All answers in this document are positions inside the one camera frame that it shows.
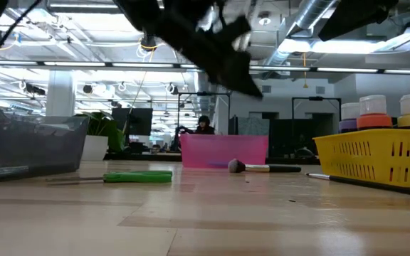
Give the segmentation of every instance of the orange lid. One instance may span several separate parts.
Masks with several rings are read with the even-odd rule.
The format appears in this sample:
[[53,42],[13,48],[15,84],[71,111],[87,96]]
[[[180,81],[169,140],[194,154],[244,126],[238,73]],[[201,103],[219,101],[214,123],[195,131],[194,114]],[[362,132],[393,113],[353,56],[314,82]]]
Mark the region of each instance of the orange lid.
[[366,114],[357,119],[357,128],[391,127],[391,117],[386,114]]

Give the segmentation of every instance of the yellow plastic basket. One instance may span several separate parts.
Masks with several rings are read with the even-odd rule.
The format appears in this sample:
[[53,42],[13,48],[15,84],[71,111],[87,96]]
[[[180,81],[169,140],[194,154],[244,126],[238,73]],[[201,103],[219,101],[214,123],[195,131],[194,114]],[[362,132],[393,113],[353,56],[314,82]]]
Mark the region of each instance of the yellow plastic basket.
[[410,187],[410,129],[314,138],[325,174]]

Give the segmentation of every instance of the green handle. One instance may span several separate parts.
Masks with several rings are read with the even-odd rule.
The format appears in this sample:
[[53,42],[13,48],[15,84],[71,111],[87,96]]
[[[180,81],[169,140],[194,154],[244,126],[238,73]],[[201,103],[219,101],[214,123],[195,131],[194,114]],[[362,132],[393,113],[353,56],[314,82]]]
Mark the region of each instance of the green handle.
[[172,182],[171,171],[131,171],[104,174],[104,182],[168,183]]

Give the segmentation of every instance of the green leaves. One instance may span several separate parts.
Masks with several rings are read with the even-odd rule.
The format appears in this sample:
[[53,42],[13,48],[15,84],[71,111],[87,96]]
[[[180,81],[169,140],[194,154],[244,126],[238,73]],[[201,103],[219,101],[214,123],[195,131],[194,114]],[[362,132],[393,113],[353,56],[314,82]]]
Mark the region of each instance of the green leaves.
[[108,146],[116,152],[124,149],[124,134],[117,128],[117,122],[106,112],[84,112],[78,117],[89,117],[87,135],[108,137]]

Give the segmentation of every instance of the purple lid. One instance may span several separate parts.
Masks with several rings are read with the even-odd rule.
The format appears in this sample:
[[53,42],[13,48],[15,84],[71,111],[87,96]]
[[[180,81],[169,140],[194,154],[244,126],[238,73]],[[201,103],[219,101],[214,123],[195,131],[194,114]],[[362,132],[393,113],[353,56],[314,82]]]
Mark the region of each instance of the purple lid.
[[356,119],[347,119],[340,122],[339,126],[340,131],[343,129],[357,129],[357,120]]

